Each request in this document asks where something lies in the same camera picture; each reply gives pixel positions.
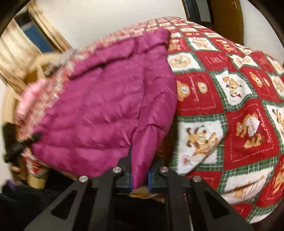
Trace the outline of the person's left hand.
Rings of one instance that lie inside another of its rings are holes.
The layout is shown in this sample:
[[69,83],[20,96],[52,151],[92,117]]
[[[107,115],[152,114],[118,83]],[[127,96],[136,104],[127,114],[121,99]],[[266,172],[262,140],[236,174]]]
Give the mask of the person's left hand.
[[10,165],[10,172],[13,179],[21,178],[21,169],[15,165]]

